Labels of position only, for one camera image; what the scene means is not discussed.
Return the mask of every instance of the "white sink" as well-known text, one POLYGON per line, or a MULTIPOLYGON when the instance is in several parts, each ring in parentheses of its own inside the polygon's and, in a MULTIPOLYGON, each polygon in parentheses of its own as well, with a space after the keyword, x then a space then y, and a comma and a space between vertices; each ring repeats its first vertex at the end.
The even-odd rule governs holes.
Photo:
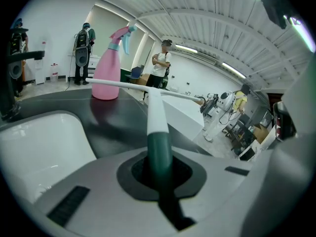
POLYGON ((0 132, 0 165, 14 194, 34 203, 42 193, 96 159, 81 122, 53 113, 0 132))

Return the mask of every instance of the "white t-shirt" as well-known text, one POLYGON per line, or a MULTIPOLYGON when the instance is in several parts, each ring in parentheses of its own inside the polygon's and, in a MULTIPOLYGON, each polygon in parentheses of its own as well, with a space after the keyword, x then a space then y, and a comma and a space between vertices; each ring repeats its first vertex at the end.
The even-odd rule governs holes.
MULTIPOLYGON (((158 61, 160 62, 169 62, 171 64, 171 53, 159 53, 158 61)), ((156 64, 153 68, 152 75, 158 76, 158 77, 164 77, 164 74, 166 73, 166 67, 163 67, 159 64, 156 64)))

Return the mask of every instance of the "yellow shirt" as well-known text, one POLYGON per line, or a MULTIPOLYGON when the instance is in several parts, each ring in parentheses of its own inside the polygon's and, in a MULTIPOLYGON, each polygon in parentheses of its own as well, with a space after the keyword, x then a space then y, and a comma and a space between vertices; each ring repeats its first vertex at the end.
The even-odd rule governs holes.
MULTIPOLYGON (((240 97, 240 96, 243 96, 243 95, 244 95, 244 93, 241 92, 241 91, 238 91, 238 92, 235 93, 235 96, 236 96, 236 97, 240 97)), ((240 104, 241 104, 242 101, 247 102, 247 97, 244 96, 244 97, 240 97, 240 98, 236 99, 236 101, 235 101, 235 103, 234 103, 234 106, 233 106, 233 109, 234 109, 235 112, 236 112, 237 109, 239 108, 239 106, 240 106, 240 104)))

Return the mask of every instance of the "blue chair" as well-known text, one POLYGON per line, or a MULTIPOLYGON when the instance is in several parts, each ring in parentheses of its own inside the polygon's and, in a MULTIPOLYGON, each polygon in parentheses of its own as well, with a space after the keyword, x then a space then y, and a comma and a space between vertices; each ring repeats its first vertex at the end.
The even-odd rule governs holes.
POLYGON ((143 66, 142 68, 140 67, 133 68, 132 73, 130 75, 125 75, 126 77, 129 78, 127 82, 130 82, 131 79, 139 79, 143 69, 144 69, 143 66))

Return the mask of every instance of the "black faucet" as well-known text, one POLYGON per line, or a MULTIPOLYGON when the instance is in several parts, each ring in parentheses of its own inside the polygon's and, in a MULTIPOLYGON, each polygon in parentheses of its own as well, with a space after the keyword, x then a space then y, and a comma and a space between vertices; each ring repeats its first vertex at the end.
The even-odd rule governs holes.
POLYGON ((41 60, 45 51, 34 51, 21 53, 21 40, 18 34, 27 32, 25 28, 10 29, 10 41, 7 45, 6 63, 4 71, 0 76, 0 112, 2 120, 11 119, 17 115, 20 110, 19 103, 15 101, 11 82, 12 74, 19 74, 22 71, 22 60, 35 59, 41 60), (12 52, 13 45, 18 45, 17 52, 12 52))

